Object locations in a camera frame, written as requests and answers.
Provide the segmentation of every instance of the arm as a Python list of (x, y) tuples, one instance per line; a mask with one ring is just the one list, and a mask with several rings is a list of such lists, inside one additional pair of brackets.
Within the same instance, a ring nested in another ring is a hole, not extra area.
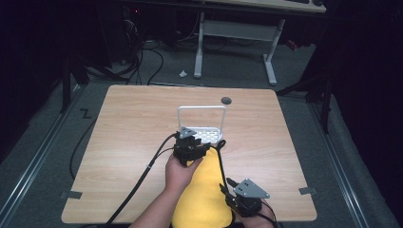
[(171, 155), (165, 166), (165, 188), (130, 228), (168, 227), (182, 192), (192, 181), (193, 174), (201, 162), (202, 159), (199, 159), (188, 167), (183, 167), (179, 160)]
[[(268, 217), (271, 220), (275, 220), (275, 215), (273, 214), (273, 211), (266, 205), (261, 206), (261, 210), (259, 211), (262, 215)], [(259, 217), (259, 216), (254, 216), (250, 218), (243, 218), (237, 213), (235, 213), (237, 218), (242, 222), (243, 226), (245, 228), (275, 228), (272, 223), (270, 223), (268, 220), (265, 218)]]

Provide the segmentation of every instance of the table top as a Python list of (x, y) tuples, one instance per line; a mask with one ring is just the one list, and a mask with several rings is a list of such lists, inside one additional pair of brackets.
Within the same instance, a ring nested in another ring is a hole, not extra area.
[[(226, 177), (249, 178), (271, 196), (278, 220), (314, 220), (307, 187), (278, 98), (273, 90), (210, 87), (113, 85), (94, 126), (62, 215), (66, 223), (105, 223), (134, 187), (166, 137), (179, 129), (182, 105), (226, 105), (221, 150)], [(172, 147), (174, 140), (165, 148)], [(129, 223), (164, 187), (162, 154), (115, 222)]]
[(204, 0), (205, 2), (215, 2), (223, 4), (244, 5), (248, 7), (261, 7), (279, 10), (294, 10), (306, 12), (326, 12), (326, 8), (322, 5), (315, 6), (312, 0), (308, 4), (297, 3), (286, 0)]

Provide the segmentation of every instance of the yellow cloth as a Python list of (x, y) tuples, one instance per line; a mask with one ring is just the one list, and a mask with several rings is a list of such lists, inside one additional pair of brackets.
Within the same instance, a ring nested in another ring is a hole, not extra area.
[(184, 190), (172, 218), (174, 228), (220, 228), (232, 222), (231, 209), (220, 190), (223, 184), (218, 152), (210, 147)]

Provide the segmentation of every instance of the white plastic basket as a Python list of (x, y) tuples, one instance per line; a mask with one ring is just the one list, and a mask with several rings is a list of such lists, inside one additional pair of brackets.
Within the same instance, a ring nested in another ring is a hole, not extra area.
[(221, 117), (221, 124), (220, 128), (217, 126), (186, 126), (197, 134), (194, 135), (196, 139), (201, 139), (201, 143), (217, 143), (222, 138), (222, 128), (224, 125), (225, 120), (225, 113), (226, 107), (221, 105), (213, 105), (213, 106), (180, 106), (178, 107), (178, 122), (179, 122), (179, 129), (183, 128), (182, 125), (182, 117), (181, 111), (189, 109), (221, 109), (222, 110), (222, 117)]

